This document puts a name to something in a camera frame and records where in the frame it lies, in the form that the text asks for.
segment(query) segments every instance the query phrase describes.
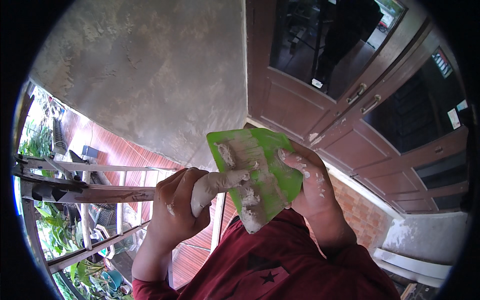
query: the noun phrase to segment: wooden door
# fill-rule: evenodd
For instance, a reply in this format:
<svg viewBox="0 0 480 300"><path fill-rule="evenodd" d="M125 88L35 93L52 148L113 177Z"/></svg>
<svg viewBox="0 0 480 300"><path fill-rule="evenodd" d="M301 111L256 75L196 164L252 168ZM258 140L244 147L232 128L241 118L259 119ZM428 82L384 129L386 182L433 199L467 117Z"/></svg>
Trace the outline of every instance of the wooden door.
<svg viewBox="0 0 480 300"><path fill-rule="evenodd" d="M398 65L307 145L400 212L458 210L468 130L448 117L465 99L455 58L433 29Z"/></svg>
<svg viewBox="0 0 480 300"><path fill-rule="evenodd" d="M325 94L310 83L309 75L314 60L314 50L309 47L316 38L313 37L314 33L306 32L315 30L315 24L312 25L311 21L315 20L312 13L318 12L317 7L311 8L309 12L306 12L308 9L301 11L310 14L310 24L305 25L308 30L304 29L295 36L295 55L290 55L295 38L291 42L287 41L289 49L277 47L278 36L284 34L284 26L279 24L283 24L290 9L285 6L292 3L300 5L301 2L308 1L247 2L248 110L253 119L304 143L318 138L318 132L330 126L353 105L358 99L355 97L357 93L372 88L379 77L414 44L428 22L426 14L415 1L403 1L401 12L394 17L384 36L370 42L372 36L379 34L378 29L370 35L367 33L368 39L359 40L335 66L330 80L331 87L328 94ZM328 34L330 21L335 22L335 9L325 9L322 36ZM320 44L325 46L324 38L320 39ZM285 59L289 59L288 68L285 67ZM292 60L296 61L294 67L291 67Z"/></svg>

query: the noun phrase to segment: door handle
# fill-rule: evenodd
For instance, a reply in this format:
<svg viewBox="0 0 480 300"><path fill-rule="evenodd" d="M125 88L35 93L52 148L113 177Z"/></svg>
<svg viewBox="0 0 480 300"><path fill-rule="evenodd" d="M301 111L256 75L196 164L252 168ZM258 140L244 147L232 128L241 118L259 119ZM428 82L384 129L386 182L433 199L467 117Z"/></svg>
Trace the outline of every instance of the door handle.
<svg viewBox="0 0 480 300"><path fill-rule="evenodd" d="M380 102L380 100L382 100L382 97L380 95L375 95L374 98L375 98L375 101L368 108L360 108L360 111L362 112L362 114L366 114L367 112L372 110L375 107L375 105L377 105L377 103Z"/></svg>
<svg viewBox="0 0 480 300"><path fill-rule="evenodd" d="M366 89L367 89L367 85L364 84L364 83L361 83L360 84L360 89L355 94L355 96L353 96L352 98L347 98L347 103L350 105L353 102L357 101L357 99L365 92Z"/></svg>

